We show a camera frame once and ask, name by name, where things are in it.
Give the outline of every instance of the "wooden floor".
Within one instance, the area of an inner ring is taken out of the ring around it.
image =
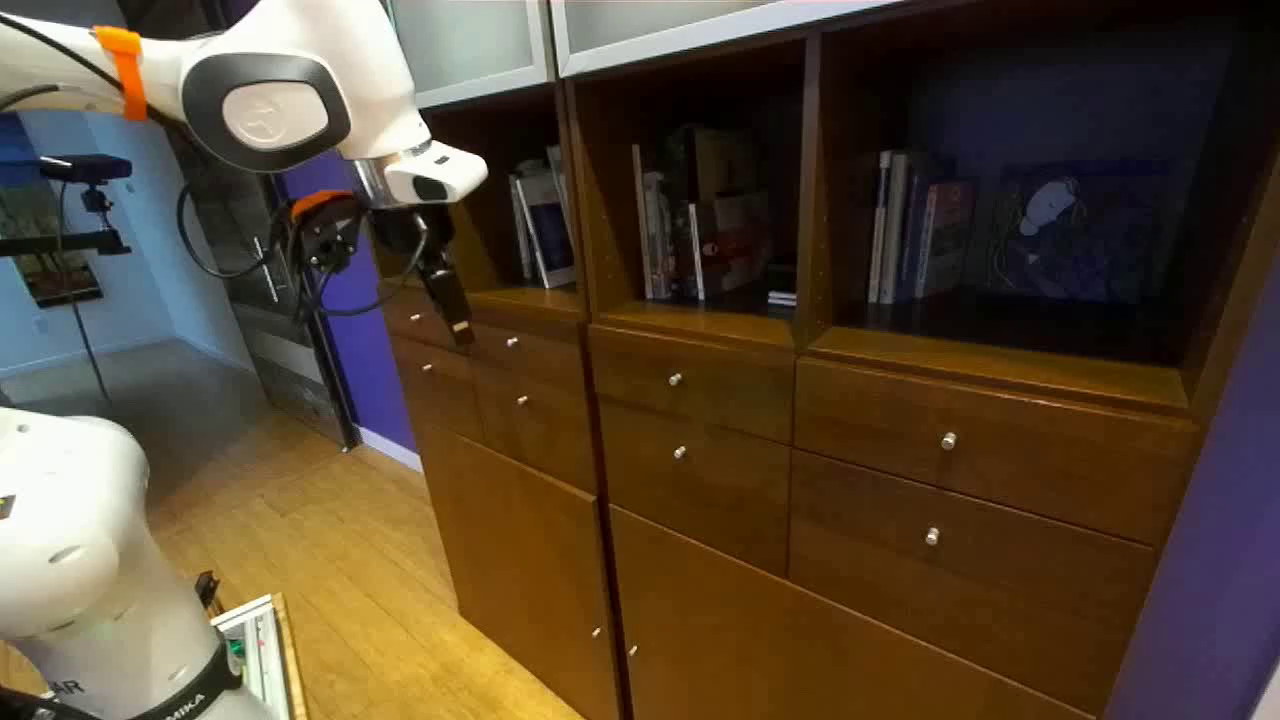
[[[284,594],[317,720],[576,716],[458,614],[430,488],[378,451],[259,414],[166,491],[151,528],[184,575],[211,567],[229,604]],[[33,689],[5,648],[0,684]]]

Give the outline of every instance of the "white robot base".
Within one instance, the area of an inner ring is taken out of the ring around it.
[[[192,690],[223,657],[197,590],[143,522],[143,447],[110,419],[0,409],[0,638],[60,705],[143,716],[270,720],[240,690]]]

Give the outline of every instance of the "door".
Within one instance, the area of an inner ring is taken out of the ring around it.
[[[597,500],[460,436],[432,500],[460,613],[583,716],[619,716]]]

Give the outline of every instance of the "floor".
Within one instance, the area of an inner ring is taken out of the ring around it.
[[[151,386],[116,384],[116,411],[156,451],[151,532],[184,575],[211,567],[223,604],[284,594],[312,716],[576,716],[458,614],[418,472],[342,451],[326,429],[270,411],[238,377],[206,368],[192,380],[192,357],[171,362],[184,346],[167,352],[143,373]],[[5,380],[5,391],[25,400],[36,384]],[[0,684],[40,689],[5,648]]]

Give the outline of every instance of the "cabinet door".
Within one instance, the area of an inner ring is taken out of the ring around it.
[[[900,0],[553,0],[560,71],[602,71]]]
[[[1069,720],[1004,675],[612,509],[638,720]]]
[[[388,0],[418,102],[458,102],[553,80],[545,0]]]
[[[583,716],[616,716],[597,500],[474,438],[432,472],[460,613]]]

